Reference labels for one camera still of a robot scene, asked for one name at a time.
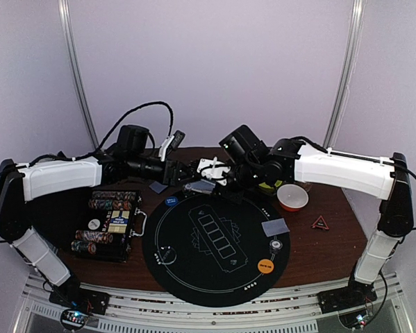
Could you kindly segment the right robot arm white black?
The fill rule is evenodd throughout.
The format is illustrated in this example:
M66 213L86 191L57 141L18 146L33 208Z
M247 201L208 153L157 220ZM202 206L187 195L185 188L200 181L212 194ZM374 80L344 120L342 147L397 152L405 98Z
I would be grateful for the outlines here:
M219 143L226 163L214 161L209 175L228 191L242 191L276 181L317 183L351 189L380 200L379 220L342 290L342 301L356 306L389 260L399 242L414 227L410 178L401 153L370 157L324 148L306 137L283 138L273 147L242 125Z

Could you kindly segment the single grey card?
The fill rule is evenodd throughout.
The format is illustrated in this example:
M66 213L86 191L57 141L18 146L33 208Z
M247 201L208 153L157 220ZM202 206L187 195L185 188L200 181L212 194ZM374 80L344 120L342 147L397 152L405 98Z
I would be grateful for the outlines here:
M167 185L164 185L164 184L161 184L161 183L159 183L159 182L157 182L157 181L154 181L154 182L152 182L152 183L149 185L149 188L150 188L153 192L155 192L155 193L157 193L157 194L161 194L162 192L164 192L164 190L166 190L166 189L168 188L168 186L167 186Z

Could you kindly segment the clear acrylic dealer puck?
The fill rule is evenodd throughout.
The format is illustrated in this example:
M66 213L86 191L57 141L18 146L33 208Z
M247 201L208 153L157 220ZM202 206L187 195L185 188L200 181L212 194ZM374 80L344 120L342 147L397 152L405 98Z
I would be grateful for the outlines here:
M172 246L161 246L158 249L158 263L164 266L172 265L177 259L176 250Z

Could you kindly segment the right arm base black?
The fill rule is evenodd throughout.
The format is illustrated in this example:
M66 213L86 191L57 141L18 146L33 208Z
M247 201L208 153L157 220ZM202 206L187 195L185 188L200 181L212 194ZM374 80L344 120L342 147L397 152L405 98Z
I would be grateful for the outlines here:
M321 291L317 294L318 303L323 314L341 311L365 305L377 300L374 284L356 281L354 272L351 273L345 287Z

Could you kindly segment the right aluminium frame post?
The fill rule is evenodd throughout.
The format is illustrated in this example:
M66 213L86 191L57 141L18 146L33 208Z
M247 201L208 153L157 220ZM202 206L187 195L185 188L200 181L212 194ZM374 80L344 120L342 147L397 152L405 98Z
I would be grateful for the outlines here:
M353 1L342 70L338 82L335 100L333 103L331 117L323 142L323 145L326 148L335 146L347 107L351 77L353 75L354 69L356 68L358 49L363 30L363 15L365 6L366 1Z

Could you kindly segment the orange big blind button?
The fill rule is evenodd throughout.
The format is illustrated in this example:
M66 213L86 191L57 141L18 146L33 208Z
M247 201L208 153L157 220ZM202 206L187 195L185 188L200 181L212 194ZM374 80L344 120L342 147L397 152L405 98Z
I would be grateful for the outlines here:
M258 263L257 263L257 268L259 270L260 273L262 274L270 274L274 271L274 263L272 260L270 259L261 259Z

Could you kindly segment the front aluminium rail frame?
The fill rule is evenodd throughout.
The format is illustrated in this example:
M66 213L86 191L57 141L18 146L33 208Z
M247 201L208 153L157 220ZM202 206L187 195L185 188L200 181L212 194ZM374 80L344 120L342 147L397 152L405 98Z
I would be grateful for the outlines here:
M83 332L352 332L351 315L366 310L375 319L363 332L416 332L415 321L399 278L378 278L377 300L367 305L325 314L320 291L344 287L347 279L270 289L262 296L233 307L202 307L170 293L98 287L85 289L109 295L104 315L93 315Z

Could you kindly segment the white dealer button in case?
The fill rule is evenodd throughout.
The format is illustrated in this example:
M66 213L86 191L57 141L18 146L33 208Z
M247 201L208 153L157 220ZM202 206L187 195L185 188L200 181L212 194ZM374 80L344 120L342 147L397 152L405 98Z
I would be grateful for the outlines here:
M88 223L89 230L97 230L99 229L101 222L99 219L91 219Z

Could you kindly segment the black round poker mat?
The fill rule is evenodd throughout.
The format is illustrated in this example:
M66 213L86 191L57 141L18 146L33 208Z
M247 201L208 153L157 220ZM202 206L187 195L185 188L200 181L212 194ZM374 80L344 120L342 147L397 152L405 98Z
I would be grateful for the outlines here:
M290 232L267 237L261 223L282 218L279 211L256 194L245 194L240 204L207 194L171 196L178 204L161 202L147 219L142 251L149 272L167 292L204 307L230 307L249 302L271 289L282 276L290 257ZM269 252L278 239L283 249ZM158 249L172 246L176 261L158 263ZM275 267L270 274L257 268L261 259Z

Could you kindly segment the black poker chip case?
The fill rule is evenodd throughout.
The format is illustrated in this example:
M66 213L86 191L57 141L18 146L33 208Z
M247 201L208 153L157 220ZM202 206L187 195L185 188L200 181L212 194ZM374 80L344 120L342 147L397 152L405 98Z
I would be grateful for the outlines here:
M76 253L71 249L71 242L77 240L77 230L89 230L88 223L91 219L99 219L99 229L102 226L107 211L93 210L88 206L93 191L135 191L137 198L133 203L133 209L129 210L130 218L127 230L124 234L113 234L113 242L110 244L98 244L95 255ZM131 239L135 234L135 218L140 212L142 194L139 189L104 189L78 188L47 194L36 198L26 204L28 221L47 241L55 247L75 257L93 259L105 262L125 262L131 250Z

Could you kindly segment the blue small blind button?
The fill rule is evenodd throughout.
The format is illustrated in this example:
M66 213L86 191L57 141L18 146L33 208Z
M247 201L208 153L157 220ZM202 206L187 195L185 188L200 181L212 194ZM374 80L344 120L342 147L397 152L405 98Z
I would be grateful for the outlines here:
M173 207L178 204L178 198L175 196L170 196L165 199L166 206Z

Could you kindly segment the left circuit board with LEDs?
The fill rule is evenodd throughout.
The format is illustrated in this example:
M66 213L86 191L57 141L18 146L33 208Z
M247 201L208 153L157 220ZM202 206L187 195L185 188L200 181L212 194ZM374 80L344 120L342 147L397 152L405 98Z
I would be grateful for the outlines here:
M89 321L90 316L75 309L65 309L60 315L60 323L67 330L80 330Z

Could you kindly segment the red black triangle button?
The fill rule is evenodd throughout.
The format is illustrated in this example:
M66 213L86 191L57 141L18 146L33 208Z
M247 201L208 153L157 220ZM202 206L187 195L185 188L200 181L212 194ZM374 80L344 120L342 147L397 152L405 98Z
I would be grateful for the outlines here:
M327 222L325 221L323 216L319 216L315 222L311 225L311 228L313 229L320 229L320 230L324 230L324 231L329 231L330 228L327 224Z

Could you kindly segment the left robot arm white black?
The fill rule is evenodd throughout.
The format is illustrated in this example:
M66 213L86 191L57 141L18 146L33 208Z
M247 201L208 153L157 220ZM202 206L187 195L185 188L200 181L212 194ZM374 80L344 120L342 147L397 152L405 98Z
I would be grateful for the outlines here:
M194 175L189 166L167 157L183 141L183 132L168 135L157 155L144 154L149 135L144 127L125 125L107 149L98 147L79 157L46 154L27 163L0 163L1 241L16 247L71 308L85 302L85 292L47 244L60 247L70 237L85 195L127 178L178 185Z

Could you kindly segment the boxed playing card deck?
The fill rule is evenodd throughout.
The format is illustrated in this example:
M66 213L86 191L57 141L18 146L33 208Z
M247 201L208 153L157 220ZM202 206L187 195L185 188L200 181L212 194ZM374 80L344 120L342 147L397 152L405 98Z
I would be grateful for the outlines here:
M127 230L130 212L124 210L107 211L102 231L113 234L124 234Z

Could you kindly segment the grey playing card deck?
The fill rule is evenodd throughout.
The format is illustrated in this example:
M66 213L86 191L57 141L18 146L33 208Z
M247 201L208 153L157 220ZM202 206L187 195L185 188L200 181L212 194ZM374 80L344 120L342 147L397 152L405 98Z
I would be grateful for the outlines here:
M211 194L214 191L216 184L207 180L198 180L186 184L185 188L200 194Z

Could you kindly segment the white orange bowl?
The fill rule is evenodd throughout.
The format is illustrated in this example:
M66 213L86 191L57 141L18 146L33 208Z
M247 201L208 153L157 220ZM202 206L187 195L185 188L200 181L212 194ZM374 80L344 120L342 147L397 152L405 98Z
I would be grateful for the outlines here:
M297 212L308 204L309 196L299 185L285 184L276 193L281 207L288 212Z

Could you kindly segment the right circuit board with LEDs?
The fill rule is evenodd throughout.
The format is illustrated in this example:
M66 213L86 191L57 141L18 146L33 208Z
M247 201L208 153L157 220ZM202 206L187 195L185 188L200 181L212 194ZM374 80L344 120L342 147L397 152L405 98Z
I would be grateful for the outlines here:
M340 314L338 318L341 325L348 330L361 330L371 321L373 316L373 312L357 310Z

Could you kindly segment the circuit board with leds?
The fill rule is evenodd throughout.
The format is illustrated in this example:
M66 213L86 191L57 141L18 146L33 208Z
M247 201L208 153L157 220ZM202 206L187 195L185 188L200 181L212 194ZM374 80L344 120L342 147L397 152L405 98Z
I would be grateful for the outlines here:
M373 316L373 312L357 310L340 314L338 318L341 325L348 330L361 330L371 321Z
M75 309L65 309L60 315L60 323L67 330L80 330L89 321L90 316Z

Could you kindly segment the poker chip row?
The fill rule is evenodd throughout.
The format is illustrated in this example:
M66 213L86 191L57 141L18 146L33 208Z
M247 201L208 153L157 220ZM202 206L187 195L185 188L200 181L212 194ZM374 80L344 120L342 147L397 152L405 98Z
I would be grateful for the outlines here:
M95 255L97 252L97 246L91 241L74 240L71 242L71 249L76 253L86 253Z
M95 200L135 201L136 198L135 191L93 191L91 194L91 199Z
M109 232L77 230L75 233L75 237L77 240L90 241L98 244L110 244L113 242L113 235Z
M127 200L90 199L88 206L93 210L122 210L133 209L133 203Z

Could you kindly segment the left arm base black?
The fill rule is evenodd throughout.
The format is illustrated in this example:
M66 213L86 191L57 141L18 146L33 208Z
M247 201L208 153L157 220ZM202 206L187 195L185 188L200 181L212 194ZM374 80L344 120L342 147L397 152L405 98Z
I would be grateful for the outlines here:
M48 281L51 287L49 301L63 307L79 310L85 314L104 315L110 296L108 293L81 287L79 279L72 275L60 286Z

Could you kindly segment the green bowl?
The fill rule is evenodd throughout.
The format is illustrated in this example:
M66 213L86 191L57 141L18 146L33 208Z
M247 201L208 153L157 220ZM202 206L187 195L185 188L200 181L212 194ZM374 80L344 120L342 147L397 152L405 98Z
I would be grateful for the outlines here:
M273 195L282 184L283 182L281 180L277 180L274 185L269 185L266 182L263 182L258 185L258 190L262 193Z

